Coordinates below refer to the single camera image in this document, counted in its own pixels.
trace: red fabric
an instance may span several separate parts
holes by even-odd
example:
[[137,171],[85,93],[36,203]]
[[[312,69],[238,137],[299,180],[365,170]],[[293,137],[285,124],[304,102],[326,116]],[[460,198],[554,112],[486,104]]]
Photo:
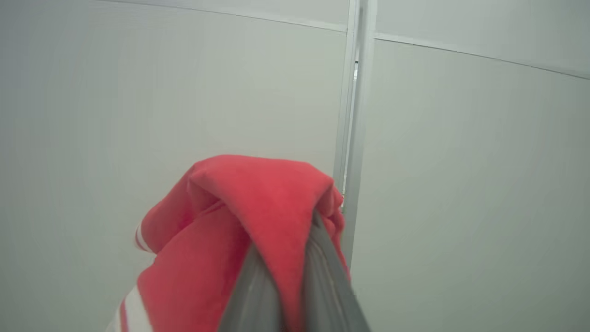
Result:
[[221,155],[197,162],[143,219],[157,253],[137,285],[155,332],[214,332],[251,241],[280,292],[290,331],[303,330],[301,283],[312,211],[340,250],[342,196],[296,161]]

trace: white wall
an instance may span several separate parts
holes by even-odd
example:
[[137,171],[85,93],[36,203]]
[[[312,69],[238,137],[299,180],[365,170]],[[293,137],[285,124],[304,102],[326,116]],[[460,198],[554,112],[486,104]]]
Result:
[[348,23],[348,1],[338,0],[125,0],[141,4],[267,15],[324,24]]
[[590,330],[590,82],[374,57],[352,256],[373,331]]
[[377,32],[590,77],[587,0],[379,0]]
[[135,226],[195,161],[332,172],[343,32],[96,1],[0,15],[2,331],[103,331],[151,260]]

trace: hanging clothing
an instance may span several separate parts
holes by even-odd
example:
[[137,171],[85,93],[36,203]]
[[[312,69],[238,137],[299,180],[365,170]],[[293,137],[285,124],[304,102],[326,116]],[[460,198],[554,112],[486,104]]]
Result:
[[247,249],[256,245],[290,331],[303,331],[301,284],[314,209],[343,266],[342,196],[304,162],[220,155],[194,164],[137,228],[157,254],[121,303],[114,331],[215,332]]

